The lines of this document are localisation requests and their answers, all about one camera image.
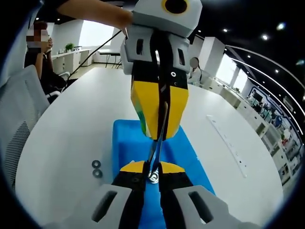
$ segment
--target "window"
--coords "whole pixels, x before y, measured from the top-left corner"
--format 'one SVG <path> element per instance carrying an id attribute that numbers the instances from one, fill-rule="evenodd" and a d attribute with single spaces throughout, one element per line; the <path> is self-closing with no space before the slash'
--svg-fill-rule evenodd
<path id="1" fill-rule="evenodd" d="M 218 71 L 216 73 L 216 77 L 223 81 L 224 83 L 230 84 L 233 74 L 236 68 L 236 64 L 234 61 L 230 59 L 226 54 L 224 54 Z"/>
<path id="2" fill-rule="evenodd" d="M 246 75 L 246 73 L 244 73 L 243 70 L 240 70 L 233 88 L 238 88 L 239 91 L 242 92 L 244 89 L 244 86 L 246 85 L 247 80 L 248 80 L 248 76 Z"/>
<path id="3" fill-rule="evenodd" d="M 99 46 L 112 37 L 114 27 L 93 21 L 84 21 L 81 28 L 80 46 Z"/>

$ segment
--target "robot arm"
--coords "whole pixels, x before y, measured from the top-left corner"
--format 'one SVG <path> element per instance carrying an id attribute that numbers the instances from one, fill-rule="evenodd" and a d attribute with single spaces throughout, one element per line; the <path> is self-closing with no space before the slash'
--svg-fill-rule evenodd
<path id="1" fill-rule="evenodd" d="M 142 131 L 153 140 L 149 159 L 124 166 L 112 185 L 101 186 L 83 199 L 69 218 L 45 228 L 137 229 L 155 151 L 152 170 L 159 169 L 167 229 L 257 228 L 232 217 L 227 205 L 202 186 L 193 186 L 183 168 L 159 161 L 162 141 L 178 131 L 187 103 L 187 37 L 198 24 L 201 9 L 200 0 L 137 2 L 134 22 L 127 28 L 128 37 L 121 47 L 121 60 L 124 73 L 132 75 L 131 100 Z"/>

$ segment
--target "round white table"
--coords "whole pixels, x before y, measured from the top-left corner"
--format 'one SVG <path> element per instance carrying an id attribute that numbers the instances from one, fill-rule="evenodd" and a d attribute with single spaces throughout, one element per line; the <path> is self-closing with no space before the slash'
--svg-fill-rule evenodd
<path id="1" fill-rule="evenodd" d="M 20 157 L 16 194 L 39 224 L 67 217 L 84 195 L 112 182 L 113 122 L 138 119 L 130 87 L 131 77 L 122 70 L 94 68 L 56 99 L 35 125 Z M 247 164 L 247 177 L 207 115 L 229 136 Z M 258 225 L 269 220 L 283 199 L 283 189 L 269 152 L 246 120 L 221 96 L 190 85 L 181 126 L 231 215 Z M 93 160 L 102 163 L 102 180 L 92 175 Z"/>

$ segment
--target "black ceiling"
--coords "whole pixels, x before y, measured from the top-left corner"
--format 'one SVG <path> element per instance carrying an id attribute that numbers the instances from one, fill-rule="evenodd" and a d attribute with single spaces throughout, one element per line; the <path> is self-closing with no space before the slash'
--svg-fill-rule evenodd
<path id="1" fill-rule="evenodd" d="M 134 4 L 135 0 L 125 0 L 125 4 Z M 269 0 L 202 0 L 203 9 L 198 28 L 190 36 L 192 42 L 195 34 L 202 37 L 214 36 L 226 45 L 242 47 L 264 55 L 279 63 L 300 81 L 304 83 L 305 65 L 296 65 L 305 59 L 305 26 L 302 1 L 275 2 Z M 62 16 L 56 12 L 48 12 L 44 8 L 38 15 L 40 20 L 61 24 L 72 18 Z M 278 31 L 277 25 L 285 22 L 286 27 Z M 267 34 L 269 39 L 264 41 L 261 36 Z M 236 53 L 249 65 L 261 70 L 284 86 L 305 109 L 302 101 L 304 89 L 297 81 L 275 64 L 254 54 L 237 50 Z M 230 57 L 236 58 L 229 49 Z M 244 65 L 237 63 L 245 72 Z M 255 79 L 270 90 L 279 99 L 287 95 L 283 89 L 266 76 L 251 69 Z M 293 102 L 294 114 L 297 122 L 305 129 L 304 115 Z"/>

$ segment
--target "gray gripper base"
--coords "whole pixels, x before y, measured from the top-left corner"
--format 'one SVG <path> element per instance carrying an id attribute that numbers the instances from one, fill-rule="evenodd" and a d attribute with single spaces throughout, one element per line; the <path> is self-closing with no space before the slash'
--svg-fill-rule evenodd
<path id="1" fill-rule="evenodd" d="M 202 186 L 173 190 L 187 229 L 259 229 L 229 214 L 228 205 Z"/>
<path id="2" fill-rule="evenodd" d="M 130 25 L 128 27 L 128 39 L 121 45 L 121 61 L 125 74 L 132 74 L 134 61 L 152 62 L 150 41 L 154 30 L 139 25 Z M 179 37 L 174 34 L 168 34 L 169 42 L 173 52 L 173 67 L 189 73 L 190 58 L 188 48 L 190 41 L 187 38 Z M 137 52 L 138 41 L 142 40 L 141 52 Z"/>
<path id="3" fill-rule="evenodd" d="M 83 198 L 71 216 L 63 222 L 45 225 L 44 229 L 118 229 L 126 201 L 131 193 L 130 188 L 113 185 L 102 185 L 91 195 Z M 98 220 L 98 209 L 114 197 L 107 213 Z"/>

